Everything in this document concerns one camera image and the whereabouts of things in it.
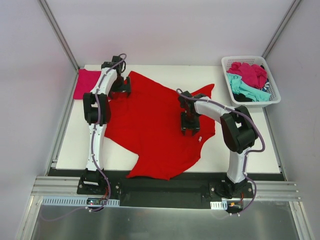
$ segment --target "wall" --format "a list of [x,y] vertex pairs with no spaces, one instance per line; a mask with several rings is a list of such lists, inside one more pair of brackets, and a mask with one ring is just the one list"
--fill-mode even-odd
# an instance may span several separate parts
[[15,238],[75,77],[36,0],[0,3],[0,239]]
[[293,0],[48,0],[79,65],[221,65],[261,55]]
[[267,108],[285,173],[320,239],[320,1],[303,1],[267,58],[281,102]]

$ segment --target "teal cloth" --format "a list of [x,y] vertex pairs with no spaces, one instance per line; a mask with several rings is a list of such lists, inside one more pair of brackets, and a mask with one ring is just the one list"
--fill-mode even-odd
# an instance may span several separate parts
[[242,81],[242,77],[237,74],[227,73],[231,90],[234,94],[243,94],[253,102],[267,102],[271,94],[248,86]]

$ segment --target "white plastic basket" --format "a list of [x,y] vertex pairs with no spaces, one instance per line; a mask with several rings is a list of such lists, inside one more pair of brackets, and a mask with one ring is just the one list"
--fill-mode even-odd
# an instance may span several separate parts
[[[247,63],[250,65],[257,64],[259,66],[262,65],[264,67],[264,69],[266,70],[267,78],[269,79],[269,85],[270,85],[269,89],[267,90],[267,92],[271,94],[269,101],[239,102],[235,100],[229,84],[229,79],[227,76],[227,71],[229,70],[232,63],[234,62]],[[280,102],[281,97],[280,97],[280,93],[278,91],[277,85],[275,83],[274,78],[272,77],[272,74],[266,63],[266,60],[263,57],[261,56],[225,56],[222,58],[221,63],[222,63],[226,85],[228,86],[232,106],[238,107],[240,105],[244,105],[248,108],[264,108],[270,104],[277,104]]]

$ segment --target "white wall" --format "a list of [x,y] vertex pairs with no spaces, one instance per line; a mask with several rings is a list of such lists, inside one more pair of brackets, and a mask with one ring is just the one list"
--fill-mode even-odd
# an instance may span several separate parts
[[77,62],[221,65],[261,55],[293,0],[48,0]]
[[75,71],[36,0],[0,3],[0,239],[16,237]]
[[267,108],[280,159],[320,239],[320,1],[308,0],[267,58],[281,102]]

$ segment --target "white table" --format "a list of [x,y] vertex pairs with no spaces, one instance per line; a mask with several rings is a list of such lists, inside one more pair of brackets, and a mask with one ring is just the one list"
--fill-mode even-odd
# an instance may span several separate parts
[[[85,69],[100,70],[100,65],[86,65]],[[230,105],[230,97],[223,70],[220,66],[172,66],[172,65],[127,65],[123,76],[130,71],[142,74],[168,88],[181,88],[193,92],[214,83],[212,99]],[[278,162],[270,138],[262,108],[249,109],[251,117],[260,130],[266,149],[262,153],[250,153],[248,173],[279,173]],[[56,168],[68,170],[85,169],[88,157],[89,128],[84,118],[82,100],[75,100],[58,155]],[[257,140],[254,149],[260,149]],[[105,138],[103,144],[103,165],[105,170],[131,170],[138,160],[134,154],[112,140]],[[226,172],[229,167],[229,149],[226,147],[219,123],[215,125],[215,135],[207,140],[201,150],[200,160],[186,172]]]

